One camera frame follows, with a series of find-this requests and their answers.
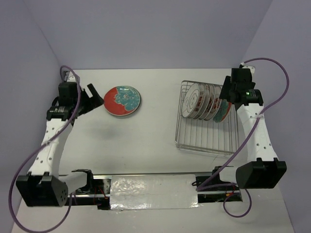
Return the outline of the white plate red characters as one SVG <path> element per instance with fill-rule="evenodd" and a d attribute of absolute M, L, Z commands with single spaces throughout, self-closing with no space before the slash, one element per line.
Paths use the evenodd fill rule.
<path fill-rule="evenodd" d="M 212 105 L 212 108 L 211 108 L 209 114 L 204 119 L 205 121 L 209 121 L 209 120 L 213 119 L 213 117 L 216 115 L 216 113 L 220 107 L 220 104 L 221 104 L 221 100 L 219 98 L 220 93 L 221 93 L 221 87 L 219 85 L 215 85 L 214 89 L 215 89 L 214 103 Z"/>

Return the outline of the green rim lettered plate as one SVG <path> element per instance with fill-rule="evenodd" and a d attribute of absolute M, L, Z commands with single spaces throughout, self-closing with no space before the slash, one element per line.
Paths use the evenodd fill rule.
<path fill-rule="evenodd" d="M 205 97 L 203 98 L 204 101 L 202 103 L 202 106 L 201 106 L 198 114 L 194 117 L 194 119 L 198 119 L 206 110 L 207 105 L 208 105 L 209 96 L 210 96 L 210 86 L 209 86 L 209 84 L 205 84 Z"/>

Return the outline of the red teal floral plate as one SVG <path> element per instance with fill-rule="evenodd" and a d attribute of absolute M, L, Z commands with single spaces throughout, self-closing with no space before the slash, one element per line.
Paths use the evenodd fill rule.
<path fill-rule="evenodd" d="M 224 121 L 230 111 L 231 106 L 232 103 L 228 102 L 227 100 L 222 100 L 218 112 L 213 117 L 213 121 L 216 123 L 221 123 L 222 121 Z"/>
<path fill-rule="evenodd" d="M 121 85 L 110 89 L 103 100 L 106 111 L 113 116 L 124 117 L 139 108 L 141 95 L 135 88 Z"/>

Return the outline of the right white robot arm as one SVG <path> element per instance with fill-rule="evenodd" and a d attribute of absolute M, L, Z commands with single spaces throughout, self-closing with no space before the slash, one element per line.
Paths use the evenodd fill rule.
<path fill-rule="evenodd" d="M 255 89 L 251 70 L 233 68 L 225 78 L 220 98 L 235 106 L 246 136 L 241 147 L 247 147 L 247 163 L 238 168 L 224 164 L 209 178 L 212 186 L 222 190 L 231 182 L 241 189 L 273 189 L 287 165 L 273 149 L 263 114 L 266 108 L 261 92 Z"/>

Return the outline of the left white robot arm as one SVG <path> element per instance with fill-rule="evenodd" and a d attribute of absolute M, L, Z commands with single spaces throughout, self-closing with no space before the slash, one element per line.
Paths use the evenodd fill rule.
<path fill-rule="evenodd" d="M 26 175 L 19 175 L 16 186 L 29 207 L 62 207 L 68 195 L 80 189 L 91 193 L 95 189 L 90 169 L 76 169 L 66 176 L 59 175 L 59 165 L 66 140 L 77 117 L 103 105 L 104 101 L 93 84 L 87 85 L 91 96 L 73 77 L 58 86 L 59 95 L 46 115 L 43 148 L 36 153 L 34 163 Z"/>

